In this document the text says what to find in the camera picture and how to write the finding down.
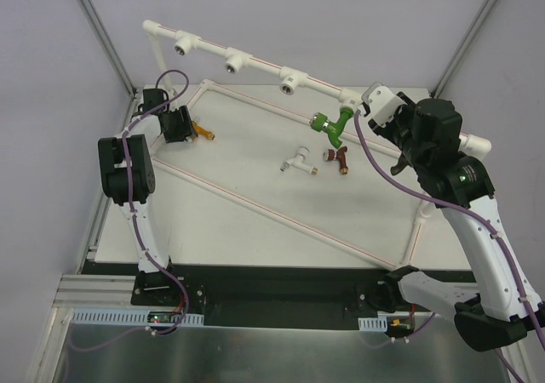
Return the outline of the yellow faucet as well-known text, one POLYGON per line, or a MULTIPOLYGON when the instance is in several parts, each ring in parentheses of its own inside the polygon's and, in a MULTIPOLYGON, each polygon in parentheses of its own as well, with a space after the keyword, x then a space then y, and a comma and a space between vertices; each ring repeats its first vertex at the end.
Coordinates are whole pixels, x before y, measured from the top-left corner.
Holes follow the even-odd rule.
POLYGON ((202 128, 196 121, 192 121, 192 140, 196 140, 200 136, 203 136, 206 140, 215 139, 215 134, 213 132, 202 128))

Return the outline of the white pipe frame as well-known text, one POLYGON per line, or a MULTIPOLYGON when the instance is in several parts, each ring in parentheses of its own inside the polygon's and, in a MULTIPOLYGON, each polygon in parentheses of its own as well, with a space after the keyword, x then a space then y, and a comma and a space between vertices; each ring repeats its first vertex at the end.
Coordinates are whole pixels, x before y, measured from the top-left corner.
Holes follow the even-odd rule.
MULTIPOLYGON (((152 52, 160 71, 166 71, 166 63, 158 38, 166 37, 173 40, 174 50, 178 55, 184 56, 192 49, 196 49, 222 57, 226 60, 225 69, 230 74, 236 74, 240 72, 241 69, 249 67, 278 77, 281 82, 279 87, 284 94, 291 95, 298 88, 306 88, 336 99, 341 104, 340 109, 343 106, 347 106, 355 111, 358 106, 365 105, 361 100, 361 95, 363 93, 359 93, 352 89, 339 88, 333 84, 319 80, 316 77, 311 77, 304 71, 296 70, 288 66, 273 64, 239 49, 225 47, 218 43, 204 40, 190 32, 174 30, 162 26, 156 21, 144 20, 142 27, 152 45, 152 52)), ((481 161, 484 160, 491 151, 491 142, 487 139, 470 134, 460 134, 460 139, 460 149, 471 156, 475 156, 481 161)), ((409 242, 405 249, 404 258, 401 260, 400 265, 412 264, 418 238, 422 234, 422 228, 432 211, 433 205, 431 203, 421 201, 416 213, 409 242)))

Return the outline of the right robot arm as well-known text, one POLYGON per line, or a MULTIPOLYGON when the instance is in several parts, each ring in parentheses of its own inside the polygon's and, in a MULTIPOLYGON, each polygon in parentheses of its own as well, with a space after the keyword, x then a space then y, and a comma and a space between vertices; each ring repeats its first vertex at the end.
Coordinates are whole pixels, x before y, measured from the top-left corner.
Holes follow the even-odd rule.
POLYGON ((362 101, 372 132, 400 151, 388 172, 374 159, 371 165, 398 190, 442 212, 478 285, 471 293, 405 265, 377 287, 376 306, 385 312, 422 306, 452 321, 477 352, 510 346, 530 331, 543 340, 544 301, 516 260, 484 164, 460 149, 462 116, 453 103, 413 102, 383 85, 369 89, 362 101))

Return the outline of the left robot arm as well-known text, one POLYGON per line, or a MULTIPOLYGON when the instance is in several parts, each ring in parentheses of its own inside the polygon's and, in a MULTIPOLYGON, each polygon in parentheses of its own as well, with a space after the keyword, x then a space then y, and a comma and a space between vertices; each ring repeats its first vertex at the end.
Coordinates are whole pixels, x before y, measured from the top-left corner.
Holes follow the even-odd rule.
POLYGON ((175 281, 167 243, 153 216, 156 175, 151 146, 159 138, 181 142, 193 135, 187 107, 175 109, 173 101, 164 89, 145 89, 129 125, 97 144, 102 190, 123 213, 137 251, 135 287, 143 294, 150 292, 163 306, 178 300, 181 287, 175 281))

